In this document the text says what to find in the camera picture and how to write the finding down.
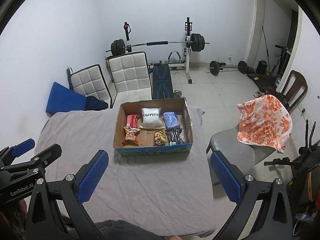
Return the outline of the operator left hand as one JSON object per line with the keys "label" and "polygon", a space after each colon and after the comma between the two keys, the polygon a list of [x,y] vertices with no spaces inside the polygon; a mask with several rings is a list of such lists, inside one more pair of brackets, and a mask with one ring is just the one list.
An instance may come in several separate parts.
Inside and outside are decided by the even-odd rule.
{"label": "operator left hand", "polygon": [[18,236],[18,239],[25,239],[25,227],[27,221],[27,204],[24,199],[10,205],[11,212],[8,214],[8,221],[11,230]]}

